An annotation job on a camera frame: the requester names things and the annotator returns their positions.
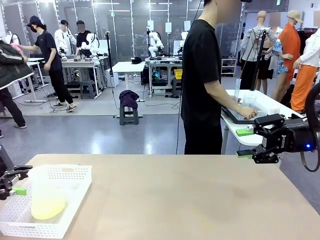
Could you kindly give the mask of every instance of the orange garment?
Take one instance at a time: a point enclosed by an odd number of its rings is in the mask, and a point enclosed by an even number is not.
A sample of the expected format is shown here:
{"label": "orange garment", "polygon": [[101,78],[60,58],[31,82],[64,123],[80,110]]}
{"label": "orange garment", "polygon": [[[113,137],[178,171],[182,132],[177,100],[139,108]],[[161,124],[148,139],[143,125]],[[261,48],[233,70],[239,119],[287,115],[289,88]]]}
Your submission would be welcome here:
{"label": "orange garment", "polygon": [[284,65],[288,68],[286,81],[290,82],[294,78],[295,70],[293,69],[295,61],[300,58],[301,41],[297,30],[290,23],[285,25],[282,33],[279,36],[284,54],[293,55],[293,59],[285,59]]}
{"label": "orange garment", "polygon": [[305,109],[308,93],[312,88],[315,80],[317,67],[310,65],[301,65],[298,71],[294,90],[291,96],[291,108],[294,111],[302,111]]}

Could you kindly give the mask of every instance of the black face mask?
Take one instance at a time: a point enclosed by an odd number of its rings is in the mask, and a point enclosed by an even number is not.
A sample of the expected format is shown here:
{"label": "black face mask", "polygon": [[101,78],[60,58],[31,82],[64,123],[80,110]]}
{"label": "black face mask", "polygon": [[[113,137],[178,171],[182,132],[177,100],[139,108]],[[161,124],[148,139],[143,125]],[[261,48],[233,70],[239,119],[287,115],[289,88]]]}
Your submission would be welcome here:
{"label": "black face mask", "polygon": [[31,29],[31,31],[34,32],[34,33],[37,32],[37,30],[34,28],[34,26],[31,26],[30,29]]}

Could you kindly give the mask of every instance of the black t-shirt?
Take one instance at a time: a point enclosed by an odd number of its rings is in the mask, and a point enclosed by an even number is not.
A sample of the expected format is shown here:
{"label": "black t-shirt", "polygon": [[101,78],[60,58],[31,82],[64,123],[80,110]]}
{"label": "black t-shirt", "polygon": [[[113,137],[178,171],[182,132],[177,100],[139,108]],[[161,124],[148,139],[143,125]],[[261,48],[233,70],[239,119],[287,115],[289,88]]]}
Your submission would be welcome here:
{"label": "black t-shirt", "polygon": [[[37,37],[34,45],[38,46],[41,49],[43,58],[46,63],[50,58],[51,49],[57,50],[54,37],[47,31],[44,31],[41,35]],[[62,69],[62,63],[61,63],[58,51],[56,51],[54,59],[51,63],[50,70],[59,70],[59,69]]]}
{"label": "black t-shirt", "polygon": [[187,126],[216,127],[221,105],[205,83],[221,83],[221,56],[215,29],[204,20],[194,21],[183,47],[181,117]]}
{"label": "black t-shirt", "polygon": [[[89,42],[87,41],[87,35],[90,34],[91,32],[88,30],[85,30],[84,32],[79,32],[78,36],[76,36],[76,47],[80,48],[82,43],[86,43],[89,44]],[[84,55],[89,58],[91,55],[91,51],[90,50],[84,50]]]}

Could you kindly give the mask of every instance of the black cap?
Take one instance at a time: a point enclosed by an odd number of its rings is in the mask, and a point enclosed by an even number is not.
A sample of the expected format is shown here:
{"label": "black cap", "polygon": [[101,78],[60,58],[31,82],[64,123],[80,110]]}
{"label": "black cap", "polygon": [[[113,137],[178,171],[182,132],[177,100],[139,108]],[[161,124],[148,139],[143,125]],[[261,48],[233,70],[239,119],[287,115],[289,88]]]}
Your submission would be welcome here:
{"label": "black cap", "polygon": [[37,16],[32,16],[30,17],[30,21],[29,23],[27,24],[28,27],[31,27],[32,24],[35,24],[35,25],[42,25],[42,22],[40,20],[39,17]]}
{"label": "black cap", "polygon": [[78,24],[85,24],[85,22],[82,21],[82,20],[79,20],[79,21],[76,22],[76,24],[77,24],[77,25],[78,25]]}
{"label": "black cap", "polygon": [[67,20],[61,20],[61,22],[60,22],[62,25],[67,25],[67,26],[69,26],[69,23],[68,23],[68,21]]}

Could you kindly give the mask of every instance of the gray shirt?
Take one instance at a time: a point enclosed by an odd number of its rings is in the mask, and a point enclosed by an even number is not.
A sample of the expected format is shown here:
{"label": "gray shirt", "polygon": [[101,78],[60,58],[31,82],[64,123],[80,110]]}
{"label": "gray shirt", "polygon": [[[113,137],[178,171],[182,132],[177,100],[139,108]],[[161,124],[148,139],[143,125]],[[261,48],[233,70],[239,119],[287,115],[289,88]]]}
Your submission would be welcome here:
{"label": "gray shirt", "polygon": [[[255,26],[245,33],[241,43],[241,58],[243,60],[248,60],[249,62],[256,62],[258,60],[258,53],[263,34],[261,28],[264,28],[264,26]],[[277,41],[277,37],[271,29],[267,30],[266,33],[271,42],[275,43]]]}

